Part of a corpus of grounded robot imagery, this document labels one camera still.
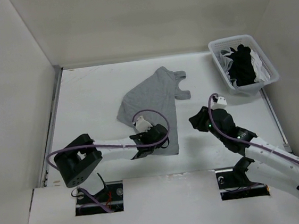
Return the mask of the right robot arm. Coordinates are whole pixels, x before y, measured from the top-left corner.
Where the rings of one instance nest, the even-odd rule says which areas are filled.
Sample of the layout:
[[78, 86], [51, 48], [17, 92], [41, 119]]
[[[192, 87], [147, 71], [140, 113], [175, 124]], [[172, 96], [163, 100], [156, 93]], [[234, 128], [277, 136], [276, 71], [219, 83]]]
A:
[[189, 118], [195, 130], [212, 133], [233, 153], [242, 156], [234, 166], [238, 185], [267, 184], [299, 199], [299, 157], [267, 143], [254, 132], [235, 125], [224, 109], [203, 106]]

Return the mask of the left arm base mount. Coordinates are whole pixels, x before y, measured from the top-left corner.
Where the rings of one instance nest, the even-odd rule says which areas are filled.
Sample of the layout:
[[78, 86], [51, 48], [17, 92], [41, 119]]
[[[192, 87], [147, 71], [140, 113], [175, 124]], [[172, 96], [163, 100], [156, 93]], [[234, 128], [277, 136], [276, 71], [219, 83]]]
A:
[[[92, 199], [87, 197], [81, 189], [73, 189], [70, 195], [76, 200], [76, 216], [106, 213], [106, 211], [98, 206]], [[93, 197], [111, 209], [113, 213], [124, 211], [122, 181], [107, 182], [106, 189], [103, 188], [93, 195]]]

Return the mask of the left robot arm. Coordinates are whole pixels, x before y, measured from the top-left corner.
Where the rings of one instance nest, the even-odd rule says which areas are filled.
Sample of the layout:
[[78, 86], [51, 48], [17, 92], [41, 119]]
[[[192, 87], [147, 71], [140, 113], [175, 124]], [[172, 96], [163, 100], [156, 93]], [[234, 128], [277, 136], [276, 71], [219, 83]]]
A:
[[95, 184], [92, 176], [95, 168], [103, 162], [116, 160], [136, 160], [152, 155], [157, 149], [169, 146], [168, 130], [161, 124], [151, 126], [128, 138], [112, 141], [111, 144], [95, 144], [88, 134], [82, 134], [68, 146], [51, 153], [56, 168], [68, 188], [80, 186], [88, 190], [95, 202], [102, 202], [106, 188]]

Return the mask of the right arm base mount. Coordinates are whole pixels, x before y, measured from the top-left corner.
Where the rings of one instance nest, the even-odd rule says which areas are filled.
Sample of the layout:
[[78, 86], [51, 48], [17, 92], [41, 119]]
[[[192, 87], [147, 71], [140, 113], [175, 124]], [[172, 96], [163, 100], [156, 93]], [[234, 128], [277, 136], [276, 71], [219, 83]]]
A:
[[215, 177], [223, 201], [240, 200], [242, 198], [270, 196], [269, 187], [262, 183], [249, 181], [237, 176], [233, 168], [224, 168], [215, 171]]

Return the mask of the grey tank top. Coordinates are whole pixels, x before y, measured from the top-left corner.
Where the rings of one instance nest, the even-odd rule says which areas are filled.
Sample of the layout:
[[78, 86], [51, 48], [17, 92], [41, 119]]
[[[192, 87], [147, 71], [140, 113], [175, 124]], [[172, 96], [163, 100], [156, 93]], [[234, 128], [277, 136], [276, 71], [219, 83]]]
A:
[[128, 91], [120, 104], [117, 120], [130, 127], [132, 118], [140, 110], [152, 109], [166, 117], [170, 124], [170, 144], [166, 149], [156, 150], [154, 155], [179, 154], [175, 100], [191, 98], [189, 90], [179, 88], [179, 83], [184, 79], [186, 79], [185, 71], [170, 71], [162, 66], [152, 76]]

